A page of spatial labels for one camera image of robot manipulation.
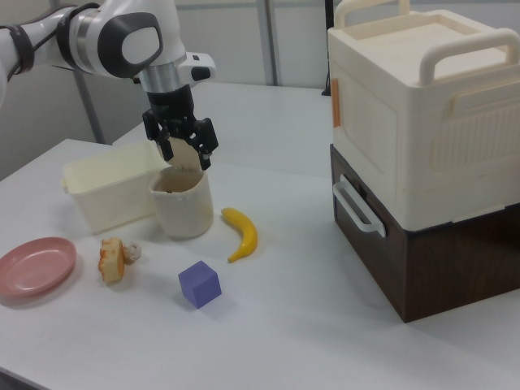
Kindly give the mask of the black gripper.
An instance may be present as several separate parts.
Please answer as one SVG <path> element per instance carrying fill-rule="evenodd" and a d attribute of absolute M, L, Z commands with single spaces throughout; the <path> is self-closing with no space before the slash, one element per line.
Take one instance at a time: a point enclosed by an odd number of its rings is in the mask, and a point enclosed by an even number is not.
<path fill-rule="evenodd" d="M 168 93 L 148 92 L 147 97 L 150 109 L 143 114 L 145 133 L 155 142 L 163 160 L 169 162 L 173 158 L 171 136 L 190 141 L 197 151 L 201 169 L 207 170 L 219 142 L 211 120 L 195 118 L 191 87 L 186 85 Z"/>

